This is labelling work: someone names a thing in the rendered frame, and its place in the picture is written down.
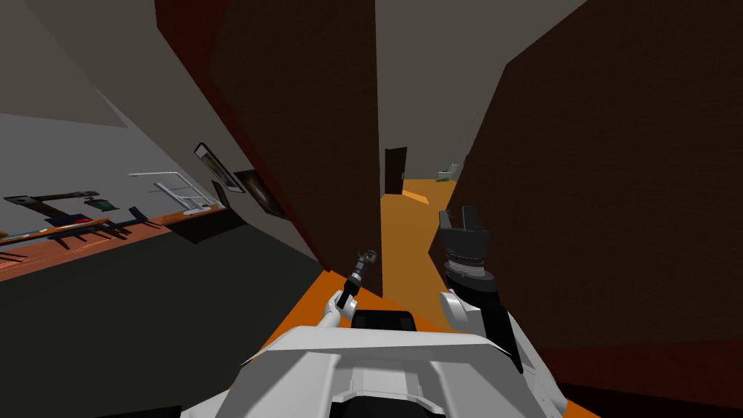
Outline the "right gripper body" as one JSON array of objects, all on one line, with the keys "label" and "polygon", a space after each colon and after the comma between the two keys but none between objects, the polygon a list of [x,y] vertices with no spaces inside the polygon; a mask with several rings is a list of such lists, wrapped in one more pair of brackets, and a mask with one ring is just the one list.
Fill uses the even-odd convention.
[{"label": "right gripper body", "polygon": [[472,260],[488,257],[489,231],[439,228],[438,234],[447,256]]}]

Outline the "dark brown wall picture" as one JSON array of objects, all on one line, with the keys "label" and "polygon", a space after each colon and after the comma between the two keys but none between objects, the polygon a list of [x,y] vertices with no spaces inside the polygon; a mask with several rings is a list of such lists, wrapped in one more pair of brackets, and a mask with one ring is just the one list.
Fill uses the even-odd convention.
[{"label": "dark brown wall picture", "polygon": [[255,169],[235,172],[234,175],[267,214],[277,218],[288,219],[287,214],[276,200],[273,192],[268,188],[265,181],[262,180]]}]

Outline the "black wall shelf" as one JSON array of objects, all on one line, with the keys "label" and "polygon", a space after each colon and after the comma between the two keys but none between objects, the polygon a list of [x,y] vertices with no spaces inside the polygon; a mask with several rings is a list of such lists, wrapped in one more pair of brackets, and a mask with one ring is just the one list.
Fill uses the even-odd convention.
[{"label": "black wall shelf", "polygon": [[100,194],[95,191],[71,192],[65,194],[49,194],[43,196],[11,196],[5,197],[4,200],[15,205],[21,205],[48,218],[59,218],[69,216],[69,214],[56,209],[47,204],[48,201],[67,200],[73,198],[84,198],[84,204],[96,208],[102,212],[119,210],[107,200],[100,199]]}]

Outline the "black framed wall picture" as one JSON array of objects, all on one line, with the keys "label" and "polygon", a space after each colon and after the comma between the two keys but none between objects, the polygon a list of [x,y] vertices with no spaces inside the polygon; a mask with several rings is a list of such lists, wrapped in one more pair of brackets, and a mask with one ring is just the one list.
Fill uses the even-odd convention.
[{"label": "black framed wall picture", "polygon": [[194,150],[194,154],[229,191],[245,193],[242,185],[226,170],[205,143],[199,143]]}]

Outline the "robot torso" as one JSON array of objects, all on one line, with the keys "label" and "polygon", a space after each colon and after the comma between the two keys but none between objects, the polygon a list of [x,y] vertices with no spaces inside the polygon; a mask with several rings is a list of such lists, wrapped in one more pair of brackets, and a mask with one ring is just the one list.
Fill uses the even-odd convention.
[{"label": "robot torso", "polygon": [[567,399],[517,323],[508,349],[476,308],[451,320],[453,333],[293,328],[179,418],[564,418]]}]

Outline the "dark brown door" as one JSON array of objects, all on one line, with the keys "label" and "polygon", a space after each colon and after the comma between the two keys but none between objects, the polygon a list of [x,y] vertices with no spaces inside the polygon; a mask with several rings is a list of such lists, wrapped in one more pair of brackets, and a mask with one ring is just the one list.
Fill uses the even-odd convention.
[{"label": "dark brown door", "polygon": [[402,194],[407,147],[385,149],[385,194]]}]

